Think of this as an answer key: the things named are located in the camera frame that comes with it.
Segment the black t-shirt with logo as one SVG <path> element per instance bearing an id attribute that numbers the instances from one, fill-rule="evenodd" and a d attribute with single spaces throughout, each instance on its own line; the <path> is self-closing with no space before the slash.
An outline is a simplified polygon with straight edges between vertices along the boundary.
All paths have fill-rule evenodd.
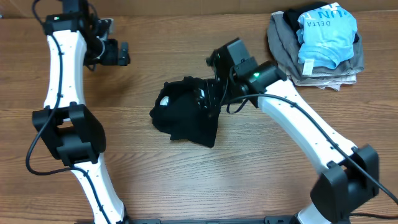
<path id="1" fill-rule="evenodd" d="M 206 147 L 215 145 L 219 114 L 207 115 L 200 110 L 193 93 L 203 86 L 203 80 L 206 79 L 184 77 L 164 83 L 150 116 L 154 127 L 170 134 L 170 140 L 189 140 Z"/>

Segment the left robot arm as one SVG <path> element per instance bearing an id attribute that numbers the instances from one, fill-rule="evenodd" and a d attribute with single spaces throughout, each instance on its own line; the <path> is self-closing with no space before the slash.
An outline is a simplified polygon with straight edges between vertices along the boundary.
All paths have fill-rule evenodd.
<path id="1" fill-rule="evenodd" d="M 50 50 L 49 88 L 42 110 L 32 113 L 37 135 L 25 159 L 27 170 L 39 176 L 71 172 L 79 181 L 93 211 L 93 223 L 130 223 L 117 196 L 105 160 L 104 128 L 87 108 L 83 69 L 97 65 L 126 66 L 130 63 L 126 42 L 109 38 L 112 18 L 101 19 L 86 0 L 62 0 L 62 13 L 40 21 Z M 63 168 L 34 170 L 30 157 L 37 141 L 43 140 Z"/>

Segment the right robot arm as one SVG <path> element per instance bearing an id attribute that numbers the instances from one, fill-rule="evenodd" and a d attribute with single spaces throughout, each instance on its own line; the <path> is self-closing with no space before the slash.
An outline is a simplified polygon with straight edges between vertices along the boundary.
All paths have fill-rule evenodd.
<path id="1" fill-rule="evenodd" d="M 218 109 L 250 101 L 285 130 L 318 174 L 309 206 L 292 216 L 267 217 L 265 223 L 349 223 L 357 208 L 378 195 L 376 150 L 370 145 L 358 147 L 335 131 L 299 95 L 275 62 L 258 64 L 236 38 L 214 50 L 206 64 L 215 73 L 221 96 L 200 90 L 200 106 Z"/>

